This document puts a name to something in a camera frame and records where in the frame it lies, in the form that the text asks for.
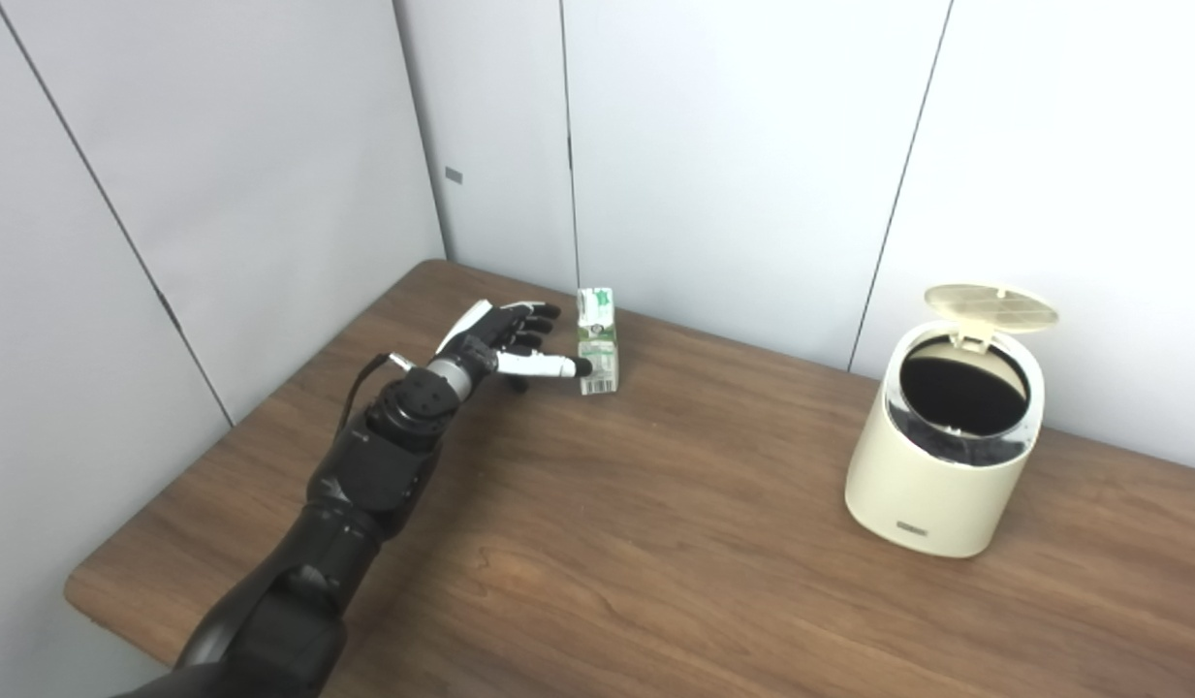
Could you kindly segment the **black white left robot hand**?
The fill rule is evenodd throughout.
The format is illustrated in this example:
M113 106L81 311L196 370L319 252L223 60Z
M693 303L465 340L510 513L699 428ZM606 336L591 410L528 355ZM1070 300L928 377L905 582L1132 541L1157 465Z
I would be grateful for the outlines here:
M459 317L437 345L425 371L467 400L486 376L503 375L519 394L529 388L531 376L581 379L594 371L578 355L544 353L544 339L560 318L560 308L543 301L495 305L476 301Z

